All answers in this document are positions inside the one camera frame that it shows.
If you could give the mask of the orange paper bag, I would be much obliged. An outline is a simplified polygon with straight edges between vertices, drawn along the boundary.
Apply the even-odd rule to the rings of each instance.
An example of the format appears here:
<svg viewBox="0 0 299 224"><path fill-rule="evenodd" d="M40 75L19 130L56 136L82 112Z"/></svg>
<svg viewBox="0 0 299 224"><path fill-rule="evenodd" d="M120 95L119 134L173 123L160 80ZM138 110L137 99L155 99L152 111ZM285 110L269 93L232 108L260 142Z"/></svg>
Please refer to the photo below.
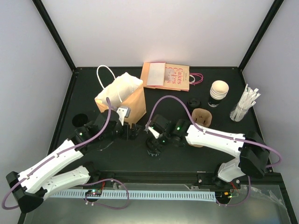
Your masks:
<svg viewBox="0 0 299 224"><path fill-rule="evenodd" d="M108 69L114 81L104 87L99 70L101 67ZM103 90L96 96L95 103L104 112L108 109L106 98L110 99L112 108L127 107L130 114L124 119L129 124L137 123L146 114L146 102L143 88L143 81L128 74L127 72L119 77L115 77L111 69L105 65L100 65L96 70L98 81Z"/></svg>

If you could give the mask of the black paper cup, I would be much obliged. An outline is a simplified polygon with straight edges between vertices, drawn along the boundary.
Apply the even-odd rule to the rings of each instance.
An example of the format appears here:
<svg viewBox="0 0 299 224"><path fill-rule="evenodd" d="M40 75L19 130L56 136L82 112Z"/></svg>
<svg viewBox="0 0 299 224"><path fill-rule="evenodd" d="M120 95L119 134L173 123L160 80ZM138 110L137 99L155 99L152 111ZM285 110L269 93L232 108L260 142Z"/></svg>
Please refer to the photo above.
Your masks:
<svg viewBox="0 0 299 224"><path fill-rule="evenodd" d="M79 113L72 118L72 125L74 127L82 127L89 122L89 118L84 113Z"/></svg>
<svg viewBox="0 0 299 224"><path fill-rule="evenodd" d="M161 153L161 150L157 147L149 147L147 148L147 152L151 157L158 157Z"/></svg>

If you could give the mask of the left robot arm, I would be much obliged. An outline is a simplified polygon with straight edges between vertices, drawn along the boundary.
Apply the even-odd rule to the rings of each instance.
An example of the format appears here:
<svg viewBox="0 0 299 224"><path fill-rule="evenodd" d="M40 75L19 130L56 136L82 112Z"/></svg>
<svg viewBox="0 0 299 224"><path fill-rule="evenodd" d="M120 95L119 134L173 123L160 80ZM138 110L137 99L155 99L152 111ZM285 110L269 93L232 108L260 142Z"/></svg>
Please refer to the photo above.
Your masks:
<svg viewBox="0 0 299 224"><path fill-rule="evenodd" d="M17 173L10 172L7 182L21 212L29 213L38 208L51 195L77 185L96 186L100 174L92 162L59 174L63 168L91 151L90 144L120 138L134 140L141 126L124 120L124 109L105 110L96 120L77 127L56 150L32 167Z"/></svg>

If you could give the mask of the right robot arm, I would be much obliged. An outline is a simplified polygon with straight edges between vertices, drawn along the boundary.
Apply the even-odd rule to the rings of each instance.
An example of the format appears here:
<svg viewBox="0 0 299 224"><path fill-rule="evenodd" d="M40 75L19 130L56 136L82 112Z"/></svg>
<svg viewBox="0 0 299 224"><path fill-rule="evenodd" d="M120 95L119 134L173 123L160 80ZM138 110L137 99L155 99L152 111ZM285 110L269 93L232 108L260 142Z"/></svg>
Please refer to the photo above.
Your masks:
<svg viewBox="0 0 299 224"><path fill-rule="evenodd" d="M210 184L225 187L233 180L247 175L261 179L265 175L269 150L255 132L248 135L226 133L200 126L190 120L179 119L176 123L156 115L150 120L145 131L151 133L146 145L148 154L157 157L161 148L171 144L177 147L204 146L231 155L232 160L217 166Z"/></svg>

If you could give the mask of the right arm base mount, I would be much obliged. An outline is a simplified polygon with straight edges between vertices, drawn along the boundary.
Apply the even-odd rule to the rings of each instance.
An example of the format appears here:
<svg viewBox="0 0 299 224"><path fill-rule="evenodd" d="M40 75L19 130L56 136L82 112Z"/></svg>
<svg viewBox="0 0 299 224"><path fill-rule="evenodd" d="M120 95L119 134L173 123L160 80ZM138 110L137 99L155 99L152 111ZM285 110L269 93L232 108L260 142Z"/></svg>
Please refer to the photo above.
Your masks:
<svg viewBox="0 0 299 224"><path fill-rule="evenodd" d="M240 189L241 186L236 179L226 182L221 180L215 173L201 172L196 174L197 180L195 184L204 189Z"/></svg>

